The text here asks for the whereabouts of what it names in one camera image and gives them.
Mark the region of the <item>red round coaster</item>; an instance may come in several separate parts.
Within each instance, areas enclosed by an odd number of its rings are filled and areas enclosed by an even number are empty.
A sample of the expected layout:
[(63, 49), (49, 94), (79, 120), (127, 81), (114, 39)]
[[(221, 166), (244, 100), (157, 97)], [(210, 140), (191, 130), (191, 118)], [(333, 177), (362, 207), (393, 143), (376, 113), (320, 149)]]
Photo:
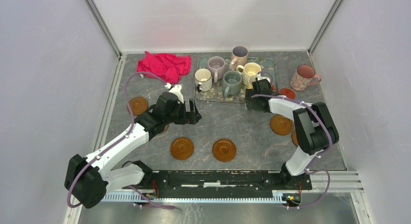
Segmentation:
[(286, 96), (287, 98), (290, 98), (290, 99), (295, 99), (296, 98), (295, 92), (293, 90), (289, 89), (289, 88), (282, 88), (282, 89), (279, 90), (279, 93), (281, 95)]

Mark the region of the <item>glossy wooden ridged coaster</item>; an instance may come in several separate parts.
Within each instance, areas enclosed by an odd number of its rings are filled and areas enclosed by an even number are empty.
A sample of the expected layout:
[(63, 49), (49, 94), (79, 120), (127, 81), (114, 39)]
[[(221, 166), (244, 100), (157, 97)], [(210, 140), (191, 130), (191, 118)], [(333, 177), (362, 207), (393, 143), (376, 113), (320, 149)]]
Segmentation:
[(171, 143), (170, 152), (177, 160), (187, 160), (194, 153), (194, 144), (187, 137), (179, 137)]

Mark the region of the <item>green floral serving tray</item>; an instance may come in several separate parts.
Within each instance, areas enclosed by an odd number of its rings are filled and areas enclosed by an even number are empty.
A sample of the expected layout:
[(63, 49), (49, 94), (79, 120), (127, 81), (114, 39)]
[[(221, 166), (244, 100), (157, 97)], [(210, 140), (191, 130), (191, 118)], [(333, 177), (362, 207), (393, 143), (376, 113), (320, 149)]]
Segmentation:
[[(268, 77), (272, 82), (272, 90), (278, 91), (278, 73), (277, 73), (277, 64), (271, 58), (263, 57), (249, 57), (247, 59), (248, 63), (257, 63), (261, 66), (262, 71), (264, 72), (263, 76)], [(210, 90), (205, 92), (198, 92), (197, 89), (194, 89), (194, 96), (198, 100), (202, 101), (222, 101), (222, 102), (234, 102), (234, 103), (244, 103), (245, 102), (245, 92), (247, 86), (241, 84), (240, 92), (235, 95), (229, 95), (228, 97), (224, 96), (222, 90), (222, 79), (218, 80), (217, 83), (214, 83)]]

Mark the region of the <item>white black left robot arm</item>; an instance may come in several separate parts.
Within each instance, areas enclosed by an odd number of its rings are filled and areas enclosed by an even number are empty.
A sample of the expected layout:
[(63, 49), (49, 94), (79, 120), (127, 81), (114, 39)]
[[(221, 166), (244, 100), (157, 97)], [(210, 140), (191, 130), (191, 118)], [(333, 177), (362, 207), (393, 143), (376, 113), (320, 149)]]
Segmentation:
[(74, 155), (68, 162), (64, 186), (68, 190), (67, 204), (74, 196), (85, 208), (96, 206), (103, 197), (116, 189), (137, 185), (146, 189), (152, 184), (152, 175), (140, 166), (131, 164), (114, 170), (113, 167), (131, 151), (162, 133), (169, 124), (195, 125), (202, 118), (194, 99), (189, 99), (190, 109), (177, 93), (164, 92), (156, 104), (132, 118), (124, 132), (85, 157)]

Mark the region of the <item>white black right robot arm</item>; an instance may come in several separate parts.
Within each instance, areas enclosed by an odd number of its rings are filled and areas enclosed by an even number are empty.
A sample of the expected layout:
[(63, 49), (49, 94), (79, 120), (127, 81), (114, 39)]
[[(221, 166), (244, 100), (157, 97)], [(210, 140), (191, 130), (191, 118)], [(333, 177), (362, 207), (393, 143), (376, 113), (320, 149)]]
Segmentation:
[(245, 92), (247, 109), (279, 114), (294, 123), (299, 145), (283, 164), (280, 175), (280, 184), (292, 189), (299, 184), (299, 176), (308, 171), (312, 160), (339, 141), (338, 130), (325, 103), (306, 103), (280, 95), (271, 89), (267, 79), (254, 81), (252, 85)]

